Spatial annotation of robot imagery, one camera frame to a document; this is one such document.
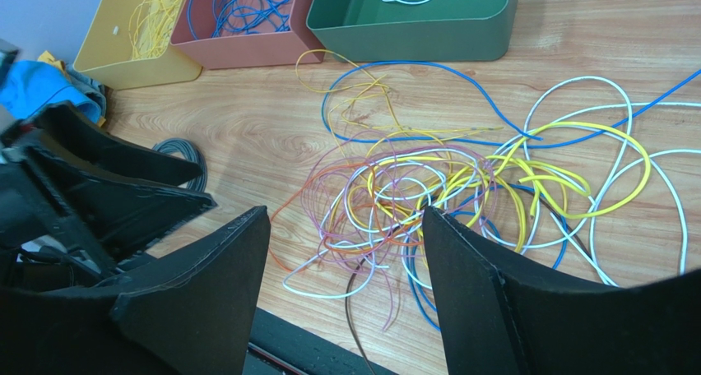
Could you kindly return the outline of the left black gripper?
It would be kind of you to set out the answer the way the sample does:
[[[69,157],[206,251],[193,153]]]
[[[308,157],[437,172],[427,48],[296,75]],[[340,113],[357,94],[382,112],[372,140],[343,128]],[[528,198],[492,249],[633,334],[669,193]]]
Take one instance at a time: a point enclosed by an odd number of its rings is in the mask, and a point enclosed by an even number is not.
[[[2,247],[50,236],[104,278],[216,207],[184,186],[202,166],[114,137],[68,102],[38,112],[38,127],[2,131],[1,154]]]

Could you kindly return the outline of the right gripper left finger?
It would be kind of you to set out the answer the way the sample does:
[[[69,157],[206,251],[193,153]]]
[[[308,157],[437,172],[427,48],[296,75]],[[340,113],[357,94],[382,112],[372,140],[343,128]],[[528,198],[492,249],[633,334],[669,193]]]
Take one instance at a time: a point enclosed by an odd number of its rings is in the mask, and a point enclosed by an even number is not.
[[[2,373],[241,373],[270,236],[255,206],[91,287],[2,289]]]

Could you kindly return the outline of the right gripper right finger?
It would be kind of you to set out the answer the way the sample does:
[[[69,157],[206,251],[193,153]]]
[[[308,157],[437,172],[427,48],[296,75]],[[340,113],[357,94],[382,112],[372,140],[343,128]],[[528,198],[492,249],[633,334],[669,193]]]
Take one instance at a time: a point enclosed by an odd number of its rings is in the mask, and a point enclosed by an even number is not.
[[[633,288],[584,280],[423,215],[451,374],[697,374],[698,271]]]

